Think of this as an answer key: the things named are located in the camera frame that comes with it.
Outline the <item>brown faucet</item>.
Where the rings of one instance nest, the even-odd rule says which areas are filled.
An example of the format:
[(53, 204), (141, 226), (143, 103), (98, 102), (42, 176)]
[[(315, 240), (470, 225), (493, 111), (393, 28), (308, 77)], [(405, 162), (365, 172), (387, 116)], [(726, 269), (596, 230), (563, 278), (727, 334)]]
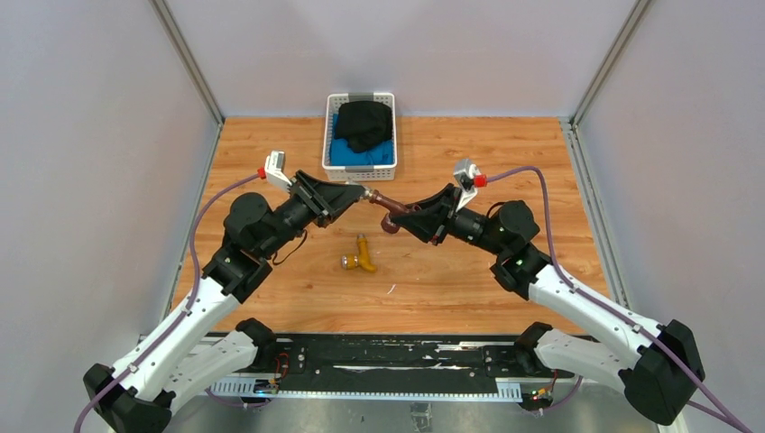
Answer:
[(420, 206), (417, 203), (402, 204), (397, 200), (384, 196), (377, 189), (371, 193), (369, 201), (388, 210), (388, 213), (381, 221), (381, 228), (384, 232), (391, 235), (398, 233), (400, 230), (400, 227), (392, 222), (394, 217), (420, 210)]

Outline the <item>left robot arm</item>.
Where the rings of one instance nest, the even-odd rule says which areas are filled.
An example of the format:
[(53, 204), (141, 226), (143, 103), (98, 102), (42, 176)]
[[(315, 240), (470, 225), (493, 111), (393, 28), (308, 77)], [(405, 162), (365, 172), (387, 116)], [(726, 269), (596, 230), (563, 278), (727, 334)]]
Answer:
[(256, 319), (247, 319), (198, 355), (191, 350), (263, 284), (283, 246), (311, 225), (336, 222), (373, 193), (361, 184), (318, 180), (302, 170), (291, 178), (270, 170), (257, 176), (281, 184), (286, 200), (272, 207), (257, 192), (236, 197), (223, 223), (222, 244), (206, 265), (189, 239), (191, 289), (135, 348), (110, 365), (87, 370), (83, 383), (89, 401), (74, 431), (95, 412), (115, 432), (163, 432), (190, 400), (230, 373), (248, 366), (262, 373), (275, 365), (275, 336)]

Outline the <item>yellow brass faucet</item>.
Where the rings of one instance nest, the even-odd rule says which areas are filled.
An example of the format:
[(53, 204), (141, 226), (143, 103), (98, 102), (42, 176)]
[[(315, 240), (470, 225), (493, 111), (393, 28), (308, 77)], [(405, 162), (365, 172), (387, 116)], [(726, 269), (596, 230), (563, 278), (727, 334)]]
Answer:
[(356, 246), (356, 254), (347, 254), (341, 257), (341, 267), (346, 271), (361, 269), (369, 273), (377, 272), (377, 267), (372, 262), (368, 241), (364, 234), (359, 234), (356, 237)]

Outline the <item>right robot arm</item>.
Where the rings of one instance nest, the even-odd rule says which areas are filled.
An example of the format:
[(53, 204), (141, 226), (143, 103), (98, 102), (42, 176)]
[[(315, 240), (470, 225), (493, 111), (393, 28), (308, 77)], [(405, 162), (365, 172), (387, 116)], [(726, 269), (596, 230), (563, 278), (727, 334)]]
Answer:
[(389, 233), (400, 229), (424, 243), (452, 236), (491, 253), (499, 285), (545, 306), (590, 337), (569, 336), (535, 323), (521, 336), (515, 361), (525, 374), (564, 370), (621, 392), (646, 419), (668, 426), (690, 402), (705, 371), (692, 330), (673, 319), (662, 324), (601, 295), (577, 280), (532, 240), (539, 226), (522, 200), (503, 202), (492, 213), (464, 207), (462, 191), (446, 185), (436, 195), (396, 204), (383, 218)]

